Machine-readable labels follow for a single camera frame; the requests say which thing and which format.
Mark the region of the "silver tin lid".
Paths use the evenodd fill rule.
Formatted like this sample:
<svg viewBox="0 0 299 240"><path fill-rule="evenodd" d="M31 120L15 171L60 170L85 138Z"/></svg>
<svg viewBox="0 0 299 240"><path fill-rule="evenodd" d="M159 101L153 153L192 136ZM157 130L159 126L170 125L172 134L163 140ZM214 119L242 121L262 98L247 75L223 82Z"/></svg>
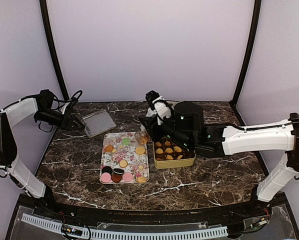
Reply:
<svg viewBox="0 0 299 240"><path fill-rule="evenodd" d="M108 110L100 110L82 118L87 137L93 138L117 127L117 123Z"/></svg>

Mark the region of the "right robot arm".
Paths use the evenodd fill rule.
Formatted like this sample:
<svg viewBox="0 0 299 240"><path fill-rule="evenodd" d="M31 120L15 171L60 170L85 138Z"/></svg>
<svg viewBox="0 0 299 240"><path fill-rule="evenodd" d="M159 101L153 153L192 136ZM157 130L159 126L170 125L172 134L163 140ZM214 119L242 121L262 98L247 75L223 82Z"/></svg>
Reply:
<svg viewBox="0 0 299 240"><path fill-rule="evenodd" d="M244 212L255 217L291 179L299 174L299 115L257 126L205 124L203 108L193 102L178 102L171 107L158 99L150 104L139 121L153 141L170 138L180 147L205 158L221 158L237 153L282 150L284 154L255 188Z"/></svg>

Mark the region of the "floral cookie tray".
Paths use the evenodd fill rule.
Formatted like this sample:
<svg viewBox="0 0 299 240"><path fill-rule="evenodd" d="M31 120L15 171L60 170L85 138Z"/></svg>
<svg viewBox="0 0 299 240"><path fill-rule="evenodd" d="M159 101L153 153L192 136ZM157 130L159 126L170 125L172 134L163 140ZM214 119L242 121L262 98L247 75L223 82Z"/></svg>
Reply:
<svg viewBox="0 0 299 240"><path fill-rule="evenodd" d="M109 184L140 184L137 177L144 176L146 182L150 179L150 168L147 144L139 144L135 138L136 132L107 133L103 139L99 181L104 185ZM129 145L123 145L122 139L130 138ZM119 183L112 180L108 183L101 182L102 168L110 166L113 169L123 169L124 173L132 173L133 181Z"/></svg>

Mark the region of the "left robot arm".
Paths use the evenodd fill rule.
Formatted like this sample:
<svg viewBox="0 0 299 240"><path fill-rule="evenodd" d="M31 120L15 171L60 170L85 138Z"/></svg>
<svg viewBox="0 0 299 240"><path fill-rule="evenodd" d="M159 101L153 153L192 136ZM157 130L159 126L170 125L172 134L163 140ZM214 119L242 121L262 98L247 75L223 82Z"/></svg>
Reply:
<svg viewBox="0 0 299 240"><path fill-rule="evenodd" d="M49 218L56 218L60 214L60 206L51 200L53 193L49 187L21 160L13 128L26 118L33 117L36 123L47 123L52 128L84 130L84 124L73 111L82 94L82 90L79 90L69 100L60 100L49 89L44 89L0 110L0 177L10 177L29 196L43 199L40 209Z"/></svg>

